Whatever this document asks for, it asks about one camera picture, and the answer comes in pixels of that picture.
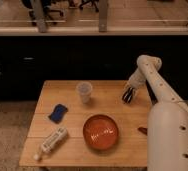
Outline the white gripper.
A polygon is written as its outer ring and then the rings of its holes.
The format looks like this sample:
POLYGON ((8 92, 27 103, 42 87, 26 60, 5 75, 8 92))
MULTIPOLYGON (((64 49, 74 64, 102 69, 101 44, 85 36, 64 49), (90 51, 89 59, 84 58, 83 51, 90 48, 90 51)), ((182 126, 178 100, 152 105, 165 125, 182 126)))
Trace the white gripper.
POLYGON ((124 102, 130 103, 135 95, 135 89, 138 89, 145 83, 145 77, 140 70, 136 70, 130 77, 127 84, 132 87, 128 88, 127 91, 123 94, 122 100, 124 102))

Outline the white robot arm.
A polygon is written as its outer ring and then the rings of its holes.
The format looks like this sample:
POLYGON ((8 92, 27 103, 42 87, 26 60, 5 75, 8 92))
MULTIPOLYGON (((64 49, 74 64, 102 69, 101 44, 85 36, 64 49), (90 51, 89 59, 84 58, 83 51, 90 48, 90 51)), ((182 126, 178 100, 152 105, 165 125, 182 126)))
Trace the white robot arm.
POLYGON ((129 104, 148 82, 157 103, 148 114, 147 171, 188 171, 188 105, 158 73, 161 66, 160 58, 140 55, 122 100, 129 104))

